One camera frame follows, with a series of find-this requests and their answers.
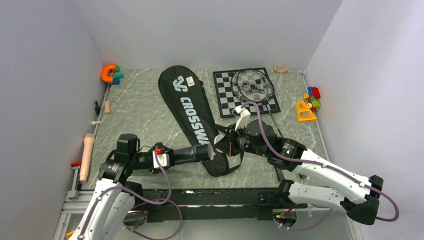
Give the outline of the black shuttlecock tube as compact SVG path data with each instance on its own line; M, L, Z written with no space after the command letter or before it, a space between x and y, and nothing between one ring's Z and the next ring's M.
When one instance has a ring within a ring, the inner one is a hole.
M214 159L214 149L210 143L199 144L168 152L171 165L200 163Z

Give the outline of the white round tube lid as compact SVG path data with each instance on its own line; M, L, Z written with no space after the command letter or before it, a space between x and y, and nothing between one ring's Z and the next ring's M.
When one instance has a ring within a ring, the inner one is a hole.
M218 134L215 138L214 138L214 145L217 145L225 136L222 134Z

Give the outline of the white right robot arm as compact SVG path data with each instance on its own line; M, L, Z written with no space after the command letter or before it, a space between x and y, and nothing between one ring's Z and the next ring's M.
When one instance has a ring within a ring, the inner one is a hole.
M280 137L263 121L254 120L242 129L232 124L214 139L214 146L230 157L251 153L266 158L277 169L314 177L324 186L282 180L275 194L276 203L287 208L310 204L345 212L352 220L373 225L377 219L380 191L384 180L345 171L325 160L305 145Z

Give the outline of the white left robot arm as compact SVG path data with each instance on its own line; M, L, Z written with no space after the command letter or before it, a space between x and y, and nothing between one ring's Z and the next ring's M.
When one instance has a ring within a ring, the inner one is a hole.
M69 237L71 240L111 238L116 231L115 226L124 220L128 211L139 209L143 203L163 205L169 202L170 193L166 198L149 200L142 195L139 183L134 189L126 186L140 159L144 159L145 169L157 166L162 173L170 166L171 149L161 142L149 151L142 152L141 149L137 135L124 133L119 136L116 148L99 168L94 193L80 223Z

